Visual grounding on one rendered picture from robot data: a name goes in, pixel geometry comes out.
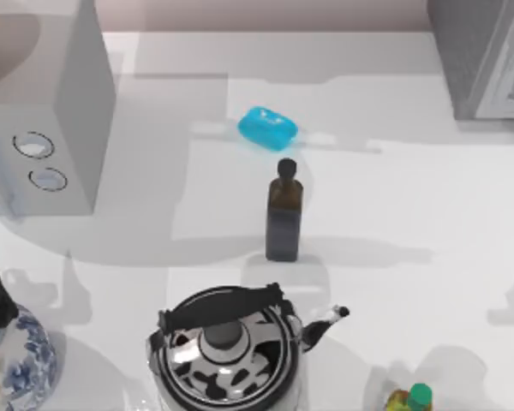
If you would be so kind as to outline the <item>dark brown glass bottle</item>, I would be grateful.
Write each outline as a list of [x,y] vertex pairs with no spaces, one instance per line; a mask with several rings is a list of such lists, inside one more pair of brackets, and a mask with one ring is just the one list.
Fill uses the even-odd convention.
[[303,186],[296,179],[297,163],[282,158],[271,181],[266,207],[266,258],[275,262],[298,259]]

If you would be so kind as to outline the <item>blue soap bar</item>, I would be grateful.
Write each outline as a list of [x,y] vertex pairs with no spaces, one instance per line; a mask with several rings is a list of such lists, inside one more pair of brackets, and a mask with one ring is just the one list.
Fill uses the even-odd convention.
[[299,132],[288,117],[260,106],[251,108],[238,122],[237,129],[246,140],[276,152],[287,148]]

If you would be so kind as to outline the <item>black and white kettle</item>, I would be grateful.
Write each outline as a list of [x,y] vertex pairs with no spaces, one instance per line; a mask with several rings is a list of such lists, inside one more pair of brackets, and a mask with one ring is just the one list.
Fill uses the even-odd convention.
[[278,283],[191,295],[146,340],[160,411],[302,411],[304,355],[349,314],[305,325]]

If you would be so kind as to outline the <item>round microwave knob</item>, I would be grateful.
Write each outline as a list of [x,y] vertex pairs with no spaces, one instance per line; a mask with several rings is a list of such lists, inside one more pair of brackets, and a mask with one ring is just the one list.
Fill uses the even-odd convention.
[[48,158],[55,151],[53,142],[47,136],[34,131],[14,135],[12,144],[21,155],[34,159]]
[[32,170],[27,177],[36,188],[47,192],[58,192],[68,185],[67,176],[62,171],[51,167]]

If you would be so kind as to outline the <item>green capped bottle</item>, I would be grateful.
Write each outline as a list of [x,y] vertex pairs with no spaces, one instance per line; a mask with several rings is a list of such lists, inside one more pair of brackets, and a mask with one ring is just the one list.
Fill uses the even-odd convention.
[[386,401],[385,411],[433,411],[432,389],[417,383],[409,390],[394,390]]

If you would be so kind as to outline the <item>pale microwave oven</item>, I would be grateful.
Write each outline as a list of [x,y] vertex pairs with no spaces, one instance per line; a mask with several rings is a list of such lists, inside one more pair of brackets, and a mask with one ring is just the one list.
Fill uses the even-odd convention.
[[[0,0],[0,216],[89,215],[97,199],[116,88],[95,0]],[[14,135],[47,136],[48,158],[21,155]],[[68,178],[36,188],[32,170]]]

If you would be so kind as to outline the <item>grey cabinet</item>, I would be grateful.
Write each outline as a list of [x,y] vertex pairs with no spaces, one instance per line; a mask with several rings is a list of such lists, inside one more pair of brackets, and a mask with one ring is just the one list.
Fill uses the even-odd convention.
[[514,0],[427,0],[458,120],[514,120]]

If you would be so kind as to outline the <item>blue and white vase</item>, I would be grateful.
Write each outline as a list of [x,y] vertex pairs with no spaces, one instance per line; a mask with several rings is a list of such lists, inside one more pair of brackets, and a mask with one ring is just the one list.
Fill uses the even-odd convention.
[[31,311],[0,329],[0,411],[39,411],[57,379],[56,350]]

